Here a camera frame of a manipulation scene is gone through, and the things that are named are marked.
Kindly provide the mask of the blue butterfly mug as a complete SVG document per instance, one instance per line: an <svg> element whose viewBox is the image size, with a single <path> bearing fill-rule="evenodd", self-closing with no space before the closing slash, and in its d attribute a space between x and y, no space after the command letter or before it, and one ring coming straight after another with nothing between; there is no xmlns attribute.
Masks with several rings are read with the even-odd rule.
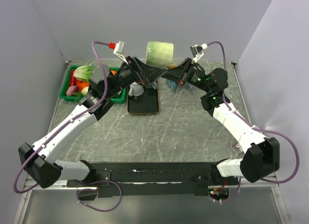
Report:
<svg viewBox="0 0 309 224"><path fill-rule="evenodd" d="M166 80L166 85L172 90L175 91L178 85L170 80Z"/></svg>

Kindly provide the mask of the lavender blue small mug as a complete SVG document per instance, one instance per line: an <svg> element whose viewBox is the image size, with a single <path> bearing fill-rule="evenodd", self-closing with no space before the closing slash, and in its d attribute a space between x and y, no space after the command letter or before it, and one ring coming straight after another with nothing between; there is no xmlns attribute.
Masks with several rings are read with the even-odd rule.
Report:
<svg viewBox="0 0 309 224"><path fill-rule="evenodd" d="M193 86L191 84L184 84L183 87L186 89L186 90L191 90L193 88Z"/></svg>

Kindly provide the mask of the light green mug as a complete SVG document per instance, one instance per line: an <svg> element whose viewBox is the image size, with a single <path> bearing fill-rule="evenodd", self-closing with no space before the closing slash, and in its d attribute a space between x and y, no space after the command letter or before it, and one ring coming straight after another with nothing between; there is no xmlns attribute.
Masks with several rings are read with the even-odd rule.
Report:
<svg viewBox="0 0 309 224"><path fill-rule="evenodd" d="M169 68L172 65L174 44L169 42L147 43L145 63L159 68Z"/></svg>

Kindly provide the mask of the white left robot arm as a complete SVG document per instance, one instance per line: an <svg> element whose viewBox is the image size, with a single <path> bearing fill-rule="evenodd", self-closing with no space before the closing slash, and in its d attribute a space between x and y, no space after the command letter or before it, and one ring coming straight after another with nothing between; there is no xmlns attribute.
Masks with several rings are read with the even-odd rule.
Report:
<svg viewBox="0 0 309 224"><path fill-rule="evenodd" d="M100 64L90 76L90 90L73 111L46 136L33 144L23 143L19 149L22 169L41 188L59 180L78 180L91 186L96 168L85 160L61 161L59 155L85 129L99 121L113 106L111 96L132 83L149 85L167 72L167 67L147 64L137 57L127 57L115 75L108 66Z"/></svg>

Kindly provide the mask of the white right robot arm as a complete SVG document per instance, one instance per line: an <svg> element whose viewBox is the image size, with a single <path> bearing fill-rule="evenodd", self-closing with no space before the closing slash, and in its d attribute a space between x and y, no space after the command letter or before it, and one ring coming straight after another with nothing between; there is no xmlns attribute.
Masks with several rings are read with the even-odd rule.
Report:
<svg viewBox="0 0 309 224"><path fill-rule="evenodd" d="M189 83L205 91L200 98L203 109L230 132L244 152L243 158L225 159L215 164L211 172L215 184L223 184L228 177L244 177L254 183L280 168L279 142L256 131L225 97L224 90L228 88L226 70L215 68L206 74L198 63L187 58L180 65L166 69L163 78L179 86Z"/></svg>

